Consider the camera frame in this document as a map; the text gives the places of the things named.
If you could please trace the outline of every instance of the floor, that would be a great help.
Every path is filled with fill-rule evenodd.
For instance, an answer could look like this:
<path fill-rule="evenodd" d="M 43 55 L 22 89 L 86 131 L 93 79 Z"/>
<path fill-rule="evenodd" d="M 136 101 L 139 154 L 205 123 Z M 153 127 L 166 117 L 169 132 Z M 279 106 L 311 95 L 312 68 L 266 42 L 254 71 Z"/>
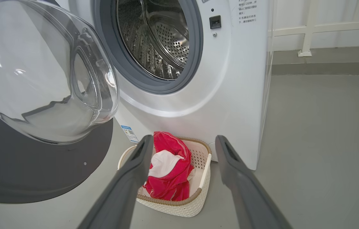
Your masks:
<path fill-rule="evenodd" d="M 274 52 L 272 75 L 359 75 L 359 47 L 311 49 L 311 57 L 298 57 L 298 52 Z"/>
<path fill-rule="evenodd" d="M 108 154 L 86 181 L 51 200 L 0 204 L 0 228 L 76 228 L 132 145 L 114 122 Z M 255 175 L 293 228 L 359 228 L 359 76 L 273 76 Z M 131 228 L 239 227 L 230 190 L 213 162 L 197 216 L 171 216 L 136 203 Z"/>
<path fill-rule="evenodd" d="M 359 228 L 359 76 L 273 76 L 255 174 L 294 228 Z"/>

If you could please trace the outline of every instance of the basket handle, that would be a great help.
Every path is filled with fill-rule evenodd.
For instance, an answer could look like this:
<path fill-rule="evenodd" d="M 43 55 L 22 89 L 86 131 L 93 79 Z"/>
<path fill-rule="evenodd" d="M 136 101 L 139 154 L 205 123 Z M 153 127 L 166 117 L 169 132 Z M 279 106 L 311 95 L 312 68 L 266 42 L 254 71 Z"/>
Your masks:
<path fill-rule="evenodd" d="M 126 149 L 126 151 L 124 151 L 124 153 L 120 157 L 119 163 L 117 164 L 117 170 L 119 170 L 121 168 L 121 163 L 123 163 L 123 160 L 126 157 L 126 155 L 128 154 L 128 152 L 130 152 L 130 150 L 132 150 L 136 147 L 137 147 L 137 145 L 133 145 L 133 146 L 129 147 L 128 149 Z"/>
<path fill-rule="evenodd" d="M 207 171 L 208 171 L 208 167 L 210 167 L 210 162 L 212 159 L 212 154 L 208 154 L 207 155 L 207 160 L 206 160 L 206 164 L 205 164 L 205 169 L 204 169 L 204 173 L 202 173 L 202 178 L 201 178 L 201 184 L 199 184 L 199 187 L 202 189 L 204 187 L 204 183 L 206 181 L 206 175 L 207 175 Z"/>

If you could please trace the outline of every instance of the laundry basket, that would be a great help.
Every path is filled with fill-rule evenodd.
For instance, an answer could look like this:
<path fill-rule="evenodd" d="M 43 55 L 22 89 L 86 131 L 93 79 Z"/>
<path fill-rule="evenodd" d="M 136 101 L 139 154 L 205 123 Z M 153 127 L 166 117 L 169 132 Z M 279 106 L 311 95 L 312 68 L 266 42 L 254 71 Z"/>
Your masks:
<path fill-rule="evenodd" d="M 182 201 L 168 201 L 154 199 L 142 195 L 145 190 L 141 187 L 137 193 L 137 201 L 150 207 L 154 210 L 171 214 L 174 216 L 193 217 L 196 216 L 204 206 L 207 190 L 210 183 L 210 161 L 212 152 L 209 146 L 198 139 L 191 139 L 185 137 L 177 137 L 181 139 L 189 148 L 192 154 L 191 164 L 194 166 L 195 176 L 189 181 L 190 183 L 190 197 Z M 120 157 L 117 169 L 120 169 L 122 164 L 128 158 L 136 146 L 128 148 Z"/>

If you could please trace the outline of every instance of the gray floor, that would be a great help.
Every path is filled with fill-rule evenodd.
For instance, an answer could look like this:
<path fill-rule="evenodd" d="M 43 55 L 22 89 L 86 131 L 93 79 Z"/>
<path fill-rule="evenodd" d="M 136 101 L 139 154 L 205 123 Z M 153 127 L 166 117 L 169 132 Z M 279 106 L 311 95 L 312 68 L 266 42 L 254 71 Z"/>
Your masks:
<path fill-rule="evenodd" d="M 211 170 L 200 214 L 136 203 L 131 228 L 238 228 L 217 163 Z M 255 174 L 294 228 L 359 228 L 359 76 L 273 76 Z"/>

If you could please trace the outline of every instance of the white cloth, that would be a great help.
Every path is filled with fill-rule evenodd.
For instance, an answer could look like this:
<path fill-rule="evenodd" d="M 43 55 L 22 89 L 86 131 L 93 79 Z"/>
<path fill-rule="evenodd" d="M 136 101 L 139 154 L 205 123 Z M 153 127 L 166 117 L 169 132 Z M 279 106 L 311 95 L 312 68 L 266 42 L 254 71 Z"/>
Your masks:
<path fill-rule="evenodd" d="M 163 150 L 154 154 L 151 158 L 153 168 L 149 170 L 148 176 L 155 178 L 165 177 L 172 171 L 179 159 L 183 159 L 183 157 L 173 155 L 168 150 Z"/>

